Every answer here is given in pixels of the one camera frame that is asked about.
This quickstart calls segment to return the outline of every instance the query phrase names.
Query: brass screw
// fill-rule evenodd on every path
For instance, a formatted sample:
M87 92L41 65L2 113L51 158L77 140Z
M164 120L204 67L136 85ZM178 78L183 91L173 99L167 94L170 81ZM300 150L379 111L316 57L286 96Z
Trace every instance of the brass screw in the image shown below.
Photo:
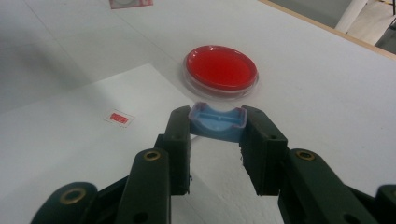
M145 158L146 161L156 161L160 157L161 157L161 153L158 151L148 151L143 156L143 158Z
M60 202L63 204L73 204L78 203L81 199L85 197L87 190L84 188L73 188L67 190L62 194Z
M312 161L315 159L315 155L309 151L297 151L296 155L298 158L305 160L305 161Z

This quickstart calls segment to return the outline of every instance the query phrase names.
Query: tabletop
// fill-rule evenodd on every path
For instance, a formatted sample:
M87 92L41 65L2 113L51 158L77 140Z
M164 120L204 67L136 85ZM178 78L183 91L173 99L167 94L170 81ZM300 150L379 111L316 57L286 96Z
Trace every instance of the tabletop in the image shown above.
M192 102L264 111L290 148L317 152L355 189L375 195L396 182L396 61L260 1L154 0L111 10L107 0L6 0L0 20L0 116L149 63ZM246 54L259 71L254 92L231 101L191 92L183 61L204 45ZM277 198L256 196L240 157L236 144L192 140L191 194L172 198L173 222L283 223ZM2 186L13 175L4 169ZM29 222L52 191L39 192L36 207L3 195L0 213L10 215L1 222Z

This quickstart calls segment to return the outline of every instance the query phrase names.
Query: red petri dish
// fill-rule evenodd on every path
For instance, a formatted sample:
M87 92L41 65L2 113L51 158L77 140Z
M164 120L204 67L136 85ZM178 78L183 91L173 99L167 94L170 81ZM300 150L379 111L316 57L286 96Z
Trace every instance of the red petri dish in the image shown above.
M223 46L202 46L186 57L188 80L206 94L242 96L258 79L256 65L245 54Z

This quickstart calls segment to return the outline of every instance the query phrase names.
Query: red disc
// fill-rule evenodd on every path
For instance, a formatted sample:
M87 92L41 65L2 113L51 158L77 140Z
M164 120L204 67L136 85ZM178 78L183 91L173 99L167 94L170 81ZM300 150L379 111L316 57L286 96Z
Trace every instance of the red disc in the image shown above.
M189 74L202 84L221 91L241 91L252 86L257 69L245 54L222 46L202 46L187 55Z

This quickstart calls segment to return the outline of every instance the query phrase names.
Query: gray floor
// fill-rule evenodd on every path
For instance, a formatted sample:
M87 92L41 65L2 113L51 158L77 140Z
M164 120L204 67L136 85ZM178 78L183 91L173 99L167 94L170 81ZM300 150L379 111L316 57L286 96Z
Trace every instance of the gray floor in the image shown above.
M395 19L393 6L386 2L369 0L347 34L374 45Z

